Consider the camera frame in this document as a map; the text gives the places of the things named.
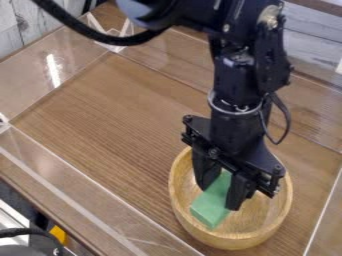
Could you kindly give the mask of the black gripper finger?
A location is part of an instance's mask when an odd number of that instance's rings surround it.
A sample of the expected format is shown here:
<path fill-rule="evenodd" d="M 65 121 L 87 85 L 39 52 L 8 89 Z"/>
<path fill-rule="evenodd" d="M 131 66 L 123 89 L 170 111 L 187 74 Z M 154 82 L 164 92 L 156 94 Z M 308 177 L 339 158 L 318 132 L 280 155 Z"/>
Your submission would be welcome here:
<path fill-rule="evenodd" d="M 199 147 L 192 147 L 192 168 L 196 184 L 204 191 L 220 175 L 220 165 Z"/>
<path fill-rule="evenodd" d="M 226 208 L 238 211 L 244 200 L 252 197 L 255 190 L 255 180 L 244 172 L 234 174 L 227 191 Z"/>

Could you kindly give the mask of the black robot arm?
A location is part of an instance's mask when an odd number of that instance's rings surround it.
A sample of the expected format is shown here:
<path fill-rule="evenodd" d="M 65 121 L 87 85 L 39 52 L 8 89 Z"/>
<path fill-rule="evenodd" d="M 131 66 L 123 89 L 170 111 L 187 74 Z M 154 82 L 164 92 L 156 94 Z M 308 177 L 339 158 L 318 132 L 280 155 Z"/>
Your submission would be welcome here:
<path fill-rule="evenodd" d="M 223 206 L 236 211 L 262 192 L 275 195 L 286 169 L 268 151 L 280 139 L 267 129 L 271 109 L 290 120 L 276 91 L 290 84 L 292 65 L 283 45 L 282 0 L 117 0 L 140 27 L 184 26 L 207 35 L 214 62 L 208 118 L 183 117 L 184 143 L 192 148 L 196 184 L 207 189 L 223 169 L 231 183 Z"/>

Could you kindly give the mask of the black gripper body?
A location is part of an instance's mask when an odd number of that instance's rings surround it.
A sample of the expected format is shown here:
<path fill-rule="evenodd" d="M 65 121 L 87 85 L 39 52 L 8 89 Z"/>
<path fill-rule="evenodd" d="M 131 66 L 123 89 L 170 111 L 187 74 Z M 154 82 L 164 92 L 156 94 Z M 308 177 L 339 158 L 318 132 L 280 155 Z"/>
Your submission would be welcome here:
<path fill-rule="evenodd" d="M 264 139 L 279 144 L 270 136 L 268 120 L 272 106 L 286 110 L 276 96 L 262 97 L 255 104 L 236 106 L 218 96 L 208 97 L 211 116 L 208 118 L 186 115 L 182 134 L 183 142 L 199 147 L 208 157 L 231 175 L 244 172 L 256 183 L 256 191 L 272 198 L 279 181 L 284 177 L 284 167 L 266 146 Z"/>

